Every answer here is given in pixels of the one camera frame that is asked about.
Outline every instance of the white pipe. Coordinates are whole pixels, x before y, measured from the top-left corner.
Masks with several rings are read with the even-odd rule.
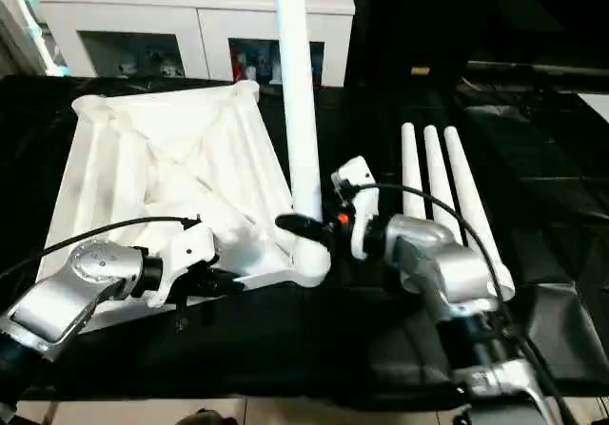
[[[402,184],[422,190],[417,138],[415,127],[410,123],[402,125]],[[403,213],[411,218],[426,219],[422,197],[404,192]]]
[[[293,207],[320,221],[322,191],[305,0],[277,0],[277,16]],[[330,255],[323,246],[299,238],[293,255],[299,273],[310,279],[303,285],[314,286],[324,279]]]
[[[476,230],[484,243],[484,247],[493,261],[493,266],[497,270],[504,298],[511,299],[515,292],[514,282],[509,270],[501,261],[499,250],[495,244],[491,227],[486,219],[480,194],[476,188],[476,182],[467,162],[457,129],[452,126],[448,127],[444,131],[444,139],[446,140],[446,149],[448,150],[448,160],[450,161],[453,178],[455,179],[455,188],[461,213],[465,220]],[[480,248],[469,233],[467,233],[467,244],[475,251],[480,252]]]
[[[442,157],[442,149],[440,148],[438,131],[434,126],[427,126],[422,133],[425,138],[425,153],[427,156],[427,171],[429,172],[431,195],[455,209],[446,167],[444,166],[444,158]],[[453,232],[455,241],[462,244],[461,230],[457,220],[436,204],[433,204],[432,207],[434,221],[448,227]]]

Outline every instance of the glass cabinet door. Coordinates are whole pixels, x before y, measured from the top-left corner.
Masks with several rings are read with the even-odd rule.
[[[197,10],[43,4],[73,76],[209,77]]]
[[[274,11],[199,9],[199,24],[209,78],[234,81],[250,78],[278,83],[279,27]],[[351,16],[308,14],[313,83],[325,87],[344,84],[351,34]]]
[[[175,35],[105,31],[78,35],[97,76],[185,76]]]
[[[280,85],[282,66],[278,40],[229,38],[230,62],[234,81],[253,80],[260,84]],[[311,42],[313,85],[322,84],[324,43]]]

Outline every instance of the tile floor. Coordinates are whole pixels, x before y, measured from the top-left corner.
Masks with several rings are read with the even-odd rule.
[[[596,398],[567,398],[580,424],[605,417]],[[434,413],[357,413],[306,398],[227,398],[66,402],[24,401],[18,414],[45,425],[173,425],[201,408],[240,425],[451,425],[459,410]]]

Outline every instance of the black table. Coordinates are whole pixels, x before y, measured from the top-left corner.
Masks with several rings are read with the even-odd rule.
[[[83,94],[206,87],[192,80],[9,77],[0,82],[0,268],[46,238]],[[283,102],[259,103],[287,176]],[[467,93],[316,93],[320,167],[362,154],[379,182],[401,176],[400,126],[455,125],[499,248],[518,285],[512,307],[566,395],[609,393],[609,125],[576,96]],[[381,195],[382,211],[400,195]],[[6,306],[35,268],[2,284]],[[326,281],[279,284],[80,336],[30,398],[313,396],[357,409],[442,409],[462,401],[435,327],[417,297],[395,291],[375,262],[335,261]]]

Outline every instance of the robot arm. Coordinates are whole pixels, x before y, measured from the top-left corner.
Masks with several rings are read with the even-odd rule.
[[[276,223],[329,248],[345,247],[356,259],[383,258],[399,272],[405,290],[422,294],[454,381],[473,403],[526,394],[537,407],[526,423],[559,424],[531,365],[497,324],[499,303],[489,290],[489,270],[480,254],[458,244],[451,230],[437,222],[401,214],[384,220],[378,216],[378,189],[360,190],[353,199],[345,199],[349,188],[374,183],[361,157],[339,169],[332,181],[344,209],[335,221],[323,225],[289,214]],[[510,415],[514,410],[503,412]],[[499,414],[493,413],[494,420]],[[485,414],[476,417],[482,423],[488,420]]]
[[[187,283],[190,295],[198,295],[192,290],[204,285],[198,267],[216,259],[213,237],[202,223],[181,232],[157,256],[111,241],[79,244],[57,273],[34,284],[0,317],[0,423],[10,421],[40,370],[62,354],[100,303],[149,291],[147,305],[160,307],[174,284],[189,276],[196,279]]]

